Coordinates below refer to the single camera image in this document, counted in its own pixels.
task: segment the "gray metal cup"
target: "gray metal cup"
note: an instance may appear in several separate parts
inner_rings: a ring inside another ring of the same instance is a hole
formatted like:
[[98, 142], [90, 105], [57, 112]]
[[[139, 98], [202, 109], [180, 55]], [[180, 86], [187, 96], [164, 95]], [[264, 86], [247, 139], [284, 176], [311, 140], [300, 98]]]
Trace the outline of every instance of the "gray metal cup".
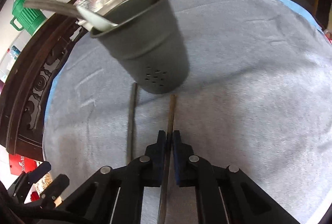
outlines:
[[170, 92], [189, 72], [187, 50], [168, 0], [127, 0], [104, 17], [118, 26], [97, 38], [142, 89], [153, 94]]

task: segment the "wooden stick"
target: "wooden stick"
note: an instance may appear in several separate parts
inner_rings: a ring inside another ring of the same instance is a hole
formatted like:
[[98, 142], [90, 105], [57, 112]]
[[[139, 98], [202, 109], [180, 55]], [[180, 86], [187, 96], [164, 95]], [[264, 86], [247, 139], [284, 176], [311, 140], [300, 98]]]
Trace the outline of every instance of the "wooden stick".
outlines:
[[128, 130], [127, 130], [127, 164], [133, 158], [133, 140], [134, 140], [134, 123], [135, 123], [135, 107], [137, 98], [137, 83], [132, 83], [132, 92], [129, 100], [129, 114], [128, 114]]
[[316, 18], [316, 14], [317, 14], [318, 2], [319, 2], [319, 0], [315, 0], [314, 5], [313, 5], [312, 15], [314, 18]]
[[163, 180], [161, 183], [157, 224], [164, 224], [165, 218], [166, 218], [167, 186], [168, 186], [169, 163], [170, 163], [170, 159], [171, 159], [172, 133], [173, 133], [173, 126], [174, 126], [175, 106], [176, 106], [176, 96], [171, 95], [170, 104], [169, 104], [169, 112], [168, 112], [164, 175], [163, 175]]

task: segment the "table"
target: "table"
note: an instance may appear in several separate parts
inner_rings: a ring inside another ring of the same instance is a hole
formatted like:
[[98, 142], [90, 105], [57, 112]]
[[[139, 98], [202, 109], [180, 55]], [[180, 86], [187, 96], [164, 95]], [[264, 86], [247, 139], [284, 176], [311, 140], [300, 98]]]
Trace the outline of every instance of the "table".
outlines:
[[[237, 165], [300, 223], [314, 218], [331, 204], [331, 45], [278, 0], [169, 1], [190, 59], [174, 129], [213, 165]], [[50, 175], [70, 178], [66, 198], [100, 167], [126, 164], [133, 80], [88, 34], [57, 78], [43, 149]], [[169, 94], [139, 91], [134, 158], [167, 127], [168, 110]], [[178, 189], [173, 169], [166, 222], [198, 223], [195, 191]], [[159, 198], [147, 189], [142, 224], [156, 222]]]

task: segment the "metal rod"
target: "metal rod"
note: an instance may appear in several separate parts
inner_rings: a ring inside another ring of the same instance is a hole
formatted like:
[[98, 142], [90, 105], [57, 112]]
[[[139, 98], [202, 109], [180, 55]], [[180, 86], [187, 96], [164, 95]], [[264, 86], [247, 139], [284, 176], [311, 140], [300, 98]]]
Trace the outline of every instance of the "metal rod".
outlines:
[[127, 164], [133, 159], [136, 98], [137, 98], [137, 83], [132, 83], [132, 92], [129, 100], [128, 130], [127, 130], [127, 155], [126, 155]]
[[164, 175], [163, 175], [163, 180], [161, 183], [157, 224], [164, 224], [165, 218], [166, 218], [167, 186], [168, 186], [169, 163], [170, 163], [170, 159], [171, 159], [172, 133], [173, 133], [173, 126], [174, 126], [175, 106], [176, 106], [176, 96], [171, 95], [170, 103], [169, 103], [169, 112], [168, 112]]
[[83, 19], [76, 7], [69, 3], [56, 0], [25, 0], [23, 6], [32, 9], [41, 9], [56, 12], [70, 17]]

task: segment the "spoon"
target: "spoon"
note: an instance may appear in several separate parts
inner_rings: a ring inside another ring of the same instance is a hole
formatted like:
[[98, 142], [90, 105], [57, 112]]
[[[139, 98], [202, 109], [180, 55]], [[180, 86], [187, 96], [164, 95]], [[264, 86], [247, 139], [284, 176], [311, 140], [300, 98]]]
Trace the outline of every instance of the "spoon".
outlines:
[[26, 8], [53, 11], [70, 17], [85, 19], [99, 31], [107, 31], [117, 24], [108, 21], [97, 13], [91, 12], [81, 6], [74, 6], [56, 0], [25, 0], [23, 6]]
[[111, 28], [114, 28], [118, 26], [118, 24], [115, 24], [106, 18], [103, 18], [101, 15], [91, 12], [88, 9], [83, 8], [82, 6], [76, 6], [76, 9], [80, 13], [80, 15], [89, 22], [94, 28], [97, 30], [104, 32]]

